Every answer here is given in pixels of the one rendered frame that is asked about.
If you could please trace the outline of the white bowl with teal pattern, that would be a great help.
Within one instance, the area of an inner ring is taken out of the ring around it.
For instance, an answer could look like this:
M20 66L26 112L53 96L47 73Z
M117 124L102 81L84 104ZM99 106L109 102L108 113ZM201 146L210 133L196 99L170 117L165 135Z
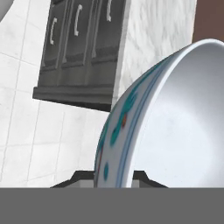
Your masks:
M224 188L224 42L183 47L137 78L101 131L94 186L139 175L170 188Z

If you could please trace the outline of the dark grey cabinet island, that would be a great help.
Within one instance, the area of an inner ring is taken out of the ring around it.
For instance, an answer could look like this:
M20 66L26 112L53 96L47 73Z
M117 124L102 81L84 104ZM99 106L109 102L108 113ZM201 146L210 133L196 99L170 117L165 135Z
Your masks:
M160 60L191 43L197 0L126 0L116 60L92 62L100 0L89 27L83 66L63 67L71 0L59 42L56 67L42 67L33 98L87 109L110 111L125 90Z

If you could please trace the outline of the dark grey cabinet door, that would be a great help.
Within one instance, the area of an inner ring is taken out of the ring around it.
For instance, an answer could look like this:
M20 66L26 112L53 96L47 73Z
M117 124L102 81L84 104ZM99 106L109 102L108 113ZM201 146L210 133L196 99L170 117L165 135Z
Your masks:
M93 63L116 60L119 51L126 0L112 0L111 22L107 21L107 4L108 0L100 0L92 52Z
M96 0L71 0L63 67L81 67L85 63L89 27Z
M43 51L42 67L56 67L60 50L60 36L66 7L67 0L52 1L48 28L46 31L45 50Z

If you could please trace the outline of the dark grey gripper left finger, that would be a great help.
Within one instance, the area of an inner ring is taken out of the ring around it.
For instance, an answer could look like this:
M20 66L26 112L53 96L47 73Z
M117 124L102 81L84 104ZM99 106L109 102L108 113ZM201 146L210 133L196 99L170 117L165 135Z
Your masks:
M94 187L94 171L75 171L70 179L62 181L53 188L64 188L64 187L74 187L74 188L93 188Z

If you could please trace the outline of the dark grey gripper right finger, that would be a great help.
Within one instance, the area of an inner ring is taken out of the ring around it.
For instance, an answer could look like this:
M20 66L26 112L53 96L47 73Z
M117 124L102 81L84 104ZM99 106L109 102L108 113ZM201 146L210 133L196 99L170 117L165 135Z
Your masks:
M145 171L134 171L133 179L132 179L132 188L165 188L165 185L161 185L156 181L153 181L148 178Z

